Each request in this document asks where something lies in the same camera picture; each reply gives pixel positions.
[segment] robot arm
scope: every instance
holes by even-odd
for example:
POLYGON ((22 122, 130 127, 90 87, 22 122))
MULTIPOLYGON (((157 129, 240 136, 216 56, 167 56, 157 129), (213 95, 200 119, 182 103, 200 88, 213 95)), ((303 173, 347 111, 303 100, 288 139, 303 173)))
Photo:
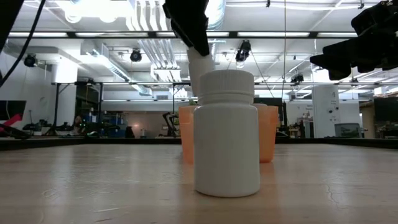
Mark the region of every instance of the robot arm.
POLYGON ((398 0, 381 1, 356 16, 351 25, 358 37, 323 48, 323 55, 311 57, 311 63, 329 71, 330 80, 341 80, 375 68, 398 67, 398 0))
POLYGON ((163 5, 165 15, 171 20, 175 35, 181 38, 189 48, 187 54, 194 96, 200 94, 200 76, 214 70, 206 34, 207 4, 208 0, 166 0, 163 5))
POLYGON ((167 135, 168 136, 174 136, 175 135, 175 131, 176 129, 172 127, 172 125, 170 125, 169 121, 167 120, 167 117, 169 116, 169 120, 171 123, 173 123, 173 118, 178 118, 178 116, 176 114, 173 114, 171 112, 167 112, 163 114, 163 119, 166 121, 167 124, 167 135))

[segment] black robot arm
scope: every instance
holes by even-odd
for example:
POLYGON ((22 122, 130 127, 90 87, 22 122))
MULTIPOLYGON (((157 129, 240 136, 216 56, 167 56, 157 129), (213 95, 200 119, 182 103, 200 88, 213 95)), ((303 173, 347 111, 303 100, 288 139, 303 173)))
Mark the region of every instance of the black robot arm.
POLYGON ((323 55, 311 57, 311 63, 327 69, 330 80, 348 77, 354 67, 359 73, 398 67, 398 0, 365 9, 351 25, 358 37, 324 47, 323 55))
POLYGON ((207 40, 208 18, 205 15, 208 0, 166 0, 163 5, 166 17, 171 19, 175 35, 200 55, 210 54, 207 40))

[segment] white plastic bottle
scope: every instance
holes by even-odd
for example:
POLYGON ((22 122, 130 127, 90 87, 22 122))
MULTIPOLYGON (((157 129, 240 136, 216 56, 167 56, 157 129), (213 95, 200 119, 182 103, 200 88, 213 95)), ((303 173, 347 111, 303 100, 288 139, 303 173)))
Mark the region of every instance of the white plastic bottle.
POLYGON ((259 133, 254 77, 215 70, 200 77, 194 112, 195 190, 217 197, 243 197, 260 188, 259 133))

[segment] table surface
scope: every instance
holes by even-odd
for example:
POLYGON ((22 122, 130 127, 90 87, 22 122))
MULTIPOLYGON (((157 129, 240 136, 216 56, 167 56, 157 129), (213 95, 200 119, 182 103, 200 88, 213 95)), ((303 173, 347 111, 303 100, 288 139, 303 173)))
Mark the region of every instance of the table surface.
POLYGON ((261 190, 193 190, 181 146, 80 145, 0 152, 0 223, 396 223, 398 152, 276 145, 261 190))

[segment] white column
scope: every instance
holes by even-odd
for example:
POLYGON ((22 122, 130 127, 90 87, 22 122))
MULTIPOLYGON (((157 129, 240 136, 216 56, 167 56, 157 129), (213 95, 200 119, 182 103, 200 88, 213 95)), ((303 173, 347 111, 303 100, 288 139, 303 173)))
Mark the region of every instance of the white column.
POLYGON ((336 136, 340 123, 338 86, 315 86, 312 90, 314 134, 316 138, 336 136))
MULTIPOLYGON (((58 64, 53 65, 52 73, 54 82, 72 83, 77 81, 78 67, 77 64, 64 58, 58 64)), ((68 122, 72 125, 73 119, 75 118, 75 104, 76 86, 69 85, 59 94, 57 126, 64 122, 68 122)))

